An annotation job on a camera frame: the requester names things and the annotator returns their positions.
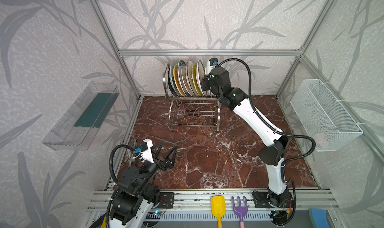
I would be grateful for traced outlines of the white plate black emblem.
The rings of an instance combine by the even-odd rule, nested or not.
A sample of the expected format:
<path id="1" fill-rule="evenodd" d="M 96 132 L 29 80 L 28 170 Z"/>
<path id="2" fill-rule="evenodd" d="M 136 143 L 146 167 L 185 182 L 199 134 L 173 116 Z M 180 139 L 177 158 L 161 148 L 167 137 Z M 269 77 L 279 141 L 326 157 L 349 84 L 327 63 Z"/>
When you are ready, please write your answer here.
<path id="1" fill-rule="evenodd" d="M 206 66 L 205 66 L 205 74 L 208 75 L 213 68 L 214 67 L 209 66 L 209 60 L 208 60 Z"/>

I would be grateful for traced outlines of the yellow green woven plate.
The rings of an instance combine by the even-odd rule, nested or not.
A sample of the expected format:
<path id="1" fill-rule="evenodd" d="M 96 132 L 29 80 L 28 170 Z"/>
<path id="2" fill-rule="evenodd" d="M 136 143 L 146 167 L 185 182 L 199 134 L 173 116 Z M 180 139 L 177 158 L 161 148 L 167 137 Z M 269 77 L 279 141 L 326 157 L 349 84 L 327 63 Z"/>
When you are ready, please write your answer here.
<path id="1" fill-rule="evenodd" d="M 197 96 L 202 97 L 203 93 L 201 89 L 199 88 L 198 81 L 197 81 L 197 65 L 193 64 L 192 66 L 192 81 L 193 81 L 193 88 L 196 91 Z"/>

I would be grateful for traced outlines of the cream floral plate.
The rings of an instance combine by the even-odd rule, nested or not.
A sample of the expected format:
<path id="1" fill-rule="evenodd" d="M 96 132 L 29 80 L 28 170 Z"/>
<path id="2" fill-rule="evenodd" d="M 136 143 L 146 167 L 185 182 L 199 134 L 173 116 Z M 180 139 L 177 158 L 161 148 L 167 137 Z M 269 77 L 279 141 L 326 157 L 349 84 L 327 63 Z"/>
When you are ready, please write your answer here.
<path id="1" fill-rule="evenodd" d="M 187 73 L 188 73 L 188 79 L 189 79 L 190 87 L 193 91 L 193 94 L 194 96 L 197 96 L 198 93 L 193 82 L 193 65 L 194 63 L 191 60 L 187 62 Z"/>

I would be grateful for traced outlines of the orange sunburst plate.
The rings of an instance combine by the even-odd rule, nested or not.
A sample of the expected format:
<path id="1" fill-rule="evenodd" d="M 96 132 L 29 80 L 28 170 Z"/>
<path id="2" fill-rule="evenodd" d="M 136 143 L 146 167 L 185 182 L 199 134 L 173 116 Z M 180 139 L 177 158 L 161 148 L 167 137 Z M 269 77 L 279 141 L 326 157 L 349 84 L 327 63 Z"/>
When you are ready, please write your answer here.
<path id="1" fill-rule="evenodd" d="M 203 65 L 203 62 L 201 60 L 197 63 L 197 81 L 198 81 L 198 87 L 203 95 L 205 95 L 205 91 L 202 89 L 202 80 L 205 75 L 205 68 Z"/>
<path id="2" fill-rule="evenodd" d="M 183 78 L 183 84 L 186 87 L 186 90 L 188 92 L 188 96 L 194 96 L 194 92 L 190 86 L 190 82 L 188 79 L 188 72 L 187 72 L 187 65 L 184 64 L 182 67 L 182 78 Z"/>

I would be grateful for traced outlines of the green rim white plate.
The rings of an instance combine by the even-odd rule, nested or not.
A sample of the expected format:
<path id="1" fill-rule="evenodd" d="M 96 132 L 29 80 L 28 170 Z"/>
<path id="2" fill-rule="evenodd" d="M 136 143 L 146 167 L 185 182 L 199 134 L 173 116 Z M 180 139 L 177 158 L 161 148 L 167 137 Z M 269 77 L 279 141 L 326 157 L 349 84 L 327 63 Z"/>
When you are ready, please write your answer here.
<path id="1" fill-rule="evenodd" d="M 178 64 L 178 66 L 179 66 L 179 79 L 180 79 L 181 86 L 182 86 L 184 92 L 186 93 L 186 96 L 188 96 L 188 92 L 186 90 L 186 87 L 183 84 L 183 78 L 182 78 L 182 67 L 184 64 L 186 64 L 185 61 L 183 61 L 183 60 L 179 61 L 179 64 Z"/>

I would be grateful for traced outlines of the orange woven plate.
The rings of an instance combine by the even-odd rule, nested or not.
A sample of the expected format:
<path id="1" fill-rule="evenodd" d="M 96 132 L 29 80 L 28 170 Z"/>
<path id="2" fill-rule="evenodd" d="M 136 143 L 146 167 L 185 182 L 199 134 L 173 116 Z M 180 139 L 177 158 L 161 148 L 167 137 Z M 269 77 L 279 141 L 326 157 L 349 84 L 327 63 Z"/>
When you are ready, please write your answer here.
<path id="1" fill-rule="evenodd" d="M 178 64 L 176 64 L 174 66 L 174 69 L 173 69 L 173 77 L 174 77 L 174 81 L 175 81 L 175 85 L 180 93 L 181 96 L 186 96 L 186 93 L 184 92 L 182 86 L 181 86 L 181 83 L 180 83 L 180 79 L 179 79 L 179 66 Z"/>

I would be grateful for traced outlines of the steel dish rack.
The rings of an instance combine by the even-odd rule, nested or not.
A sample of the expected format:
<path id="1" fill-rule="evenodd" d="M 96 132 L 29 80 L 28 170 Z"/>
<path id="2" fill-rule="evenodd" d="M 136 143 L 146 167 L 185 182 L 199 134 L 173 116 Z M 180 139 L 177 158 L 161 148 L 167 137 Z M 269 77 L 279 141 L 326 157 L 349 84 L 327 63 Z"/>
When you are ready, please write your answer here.
<path id="1" fill-rule="evenodd" d="M 167 96 L 168 127 L 204 127 L 218 132 L 221 124 L 221 104 L 215 97 Z"/>

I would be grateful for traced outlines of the light green flower plate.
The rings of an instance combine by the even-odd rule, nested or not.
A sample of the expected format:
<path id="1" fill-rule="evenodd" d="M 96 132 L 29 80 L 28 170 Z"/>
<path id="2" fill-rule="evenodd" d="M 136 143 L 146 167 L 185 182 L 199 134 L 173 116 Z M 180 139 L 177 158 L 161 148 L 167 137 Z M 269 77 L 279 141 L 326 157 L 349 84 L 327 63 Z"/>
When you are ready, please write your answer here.
<path id="1" fill-rule="evenodd" d="M 171 93 L 177 97 L 179 96 L 180 94 L 178 93 L 178 89 L 175 85 L 175 81 L 174 81 L 174 66 L 178 64 L 178 61 L 177 60 L 173 60 L 172 63 L 171 63 L 171 66 L 170 66 L 170 69 L 169 69 L 169 83 L 170 83 L 170 90 L 171 90 Z"/>

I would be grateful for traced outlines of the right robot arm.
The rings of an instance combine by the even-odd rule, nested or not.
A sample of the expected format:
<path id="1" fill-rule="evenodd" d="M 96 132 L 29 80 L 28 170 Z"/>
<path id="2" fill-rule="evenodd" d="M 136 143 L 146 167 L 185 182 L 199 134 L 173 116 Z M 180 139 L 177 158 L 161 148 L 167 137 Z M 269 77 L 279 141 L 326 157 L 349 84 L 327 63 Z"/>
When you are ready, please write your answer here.
<path id="1" fill-rule="evenodd" d="M 242 118 L 262 139 L 264 147 L 259 153 L 259 158 L 266 165 L 269 179 L 266 201 L 272 207 L 280 207 L 286 200 L 291 200 L 294 205 L 296 192 L 290 192 L 289 185 L 295 183 L 293 179 L 286 180 L 284 168 L 289 162 L 311 155 L 316 148 L 316 141 L 310 136 L 284 132 L 269 121 L 253 103 L 252 74 L 249 65 L 239 58 L 235 59 L 236 62 L 243 64 L 248 72 L 248 92 L 245 93 L 242 89 L 232 86 L 229 71 L 222 66 L 230 61 L 230 58 L 222 62 L 216 58 L 210 59 L 201 81 L 202 89 L 210 91 L 222 105 Z M 303 155 L 285 159 L 286 148 L 292 138 L 310 141 L 311 148 Z"/>

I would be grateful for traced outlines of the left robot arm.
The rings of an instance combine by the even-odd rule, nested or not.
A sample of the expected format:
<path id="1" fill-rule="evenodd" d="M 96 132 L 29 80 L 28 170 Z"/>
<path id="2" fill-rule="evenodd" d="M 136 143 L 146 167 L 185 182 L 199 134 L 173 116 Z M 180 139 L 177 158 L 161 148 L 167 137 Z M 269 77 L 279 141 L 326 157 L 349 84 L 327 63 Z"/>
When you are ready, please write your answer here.
<path id="1" fill-rule="evenodd" d="M 121 178 L 114 172 L 114 156 L 118 149 L 130 150 L 135 159 L 142 165 L 131 165 L 124 169 Z M 117 187 L 107 205 L 102 228 L 140 228 L 152 208 L 171 209 L 174 205 L 175 194 L 162 193 L 154 184 L 158 170 L 167 171 L 175 166 L 178 147 L 168 150 L 160 158 L 163 145 L 153 145 L 150 139 L 134 147 L 117 145 L 109 158 L 109 170 L 112 180 Z"/>

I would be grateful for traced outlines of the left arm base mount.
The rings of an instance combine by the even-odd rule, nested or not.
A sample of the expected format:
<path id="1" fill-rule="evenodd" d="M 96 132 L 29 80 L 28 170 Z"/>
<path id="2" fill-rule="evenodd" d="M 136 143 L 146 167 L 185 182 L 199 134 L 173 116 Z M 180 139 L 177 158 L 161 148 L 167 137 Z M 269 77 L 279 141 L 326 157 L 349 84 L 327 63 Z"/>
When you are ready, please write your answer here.
<path id="1" fill-rule="evenodd" d="M 174 192 L 160 192 L 160 199 L 157 209 L 172 209 L 175 201 Z"/>

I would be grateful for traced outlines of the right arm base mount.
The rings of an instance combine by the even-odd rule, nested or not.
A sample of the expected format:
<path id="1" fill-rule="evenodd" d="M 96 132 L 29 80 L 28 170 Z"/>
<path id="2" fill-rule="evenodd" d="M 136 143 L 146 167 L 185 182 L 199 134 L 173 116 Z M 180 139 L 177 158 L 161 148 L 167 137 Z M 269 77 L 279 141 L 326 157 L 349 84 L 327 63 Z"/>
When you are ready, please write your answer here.
<path id="1" fill-rule="evenodd" d="M 266 209 L 288 209 L 292 207 L 292 202 L 294 201 L 290 192 L 275 195 L 270 192 L 253 191 L 252 197 L 256 208 Z"/>

